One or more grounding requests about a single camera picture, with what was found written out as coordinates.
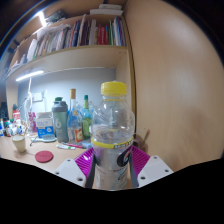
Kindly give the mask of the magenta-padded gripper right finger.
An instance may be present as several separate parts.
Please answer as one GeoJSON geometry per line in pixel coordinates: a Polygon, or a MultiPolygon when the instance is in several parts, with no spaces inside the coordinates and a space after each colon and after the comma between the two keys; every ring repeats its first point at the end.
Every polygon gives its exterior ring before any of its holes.
{"type": "Polygon", "coordinates": [[[158,156],[149,156],[133,146],[130,156],[130,175],[133,188],[140,188],[173,173],[158,156]]]}

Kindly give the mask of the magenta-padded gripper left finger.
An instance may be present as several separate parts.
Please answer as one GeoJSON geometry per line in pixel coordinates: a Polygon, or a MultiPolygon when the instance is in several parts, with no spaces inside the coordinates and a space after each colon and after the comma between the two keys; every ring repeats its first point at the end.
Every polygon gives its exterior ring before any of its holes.
{"type": "Polygon", "coordinates": [[[93,149],[86,150],[75,159],[66,159],[54,174],[78,186],[91,189],[95,177],[93,149]]]}

